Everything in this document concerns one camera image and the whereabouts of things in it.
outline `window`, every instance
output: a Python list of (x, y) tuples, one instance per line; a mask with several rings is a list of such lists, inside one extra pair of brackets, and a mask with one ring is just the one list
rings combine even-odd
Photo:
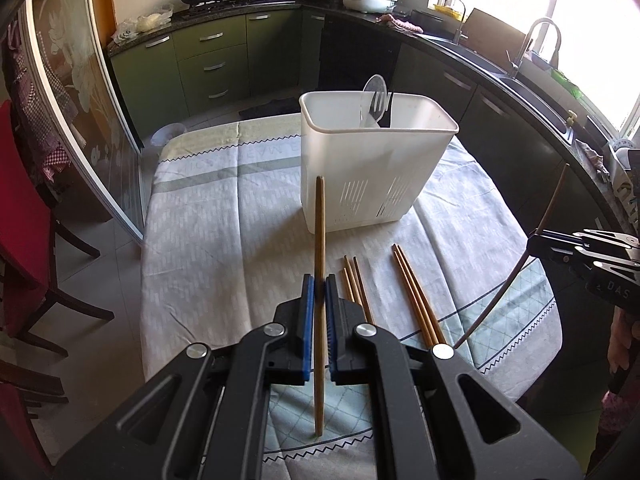
[[(558, 69), (580, 87), (588, 107), (625, 136), (640, 123), (640, 9), (633, 0), (463, 0), (467, 17), (475, 7), (522, 32), (542, 16), (562, 33)], [(549, 60), (556, 45), (553, 27), (540, 26), (533, 49)]]

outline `gas stove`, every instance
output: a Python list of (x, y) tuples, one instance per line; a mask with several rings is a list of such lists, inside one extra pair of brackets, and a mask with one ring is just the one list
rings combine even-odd
[(179, 20), (190, 20), (195, 16), (206, 16), (219, 10), (235, 9), (236, 7), (246, 7), (250, 5), (277, 5), (292, 4), (295, 0), (215, 0), (204, 4), (197, 4), (187, 10), (180, 10), (174, 14), (174, 18)]

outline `glass door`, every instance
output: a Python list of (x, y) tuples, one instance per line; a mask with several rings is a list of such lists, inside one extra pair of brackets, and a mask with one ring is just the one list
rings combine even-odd
[(20, 33), (36, 88), (75, 167), (141, 242), (140, 151), (110, 87), (89, 0), (26, 0)]

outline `black mat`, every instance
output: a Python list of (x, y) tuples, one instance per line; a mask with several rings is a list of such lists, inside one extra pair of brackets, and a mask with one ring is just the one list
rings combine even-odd
[(296, 114), (300, 113), (300, 103), (297, 97), (274, 99), (267, 104), (253, 106), (238, 113), (243, 121), (247, 119), (259, 119), (261, 117), (273, 117), (275, 115)]

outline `yellow container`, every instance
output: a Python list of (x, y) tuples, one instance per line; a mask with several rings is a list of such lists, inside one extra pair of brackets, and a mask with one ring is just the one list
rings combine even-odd
[(447, 16), (453, 18), (454, 20), (460, 21), (462, 20), (462, 12), (452, 9), (451, 7), (447, 7), (444, 5), (434, 5), (433, 9), (446, 14)]

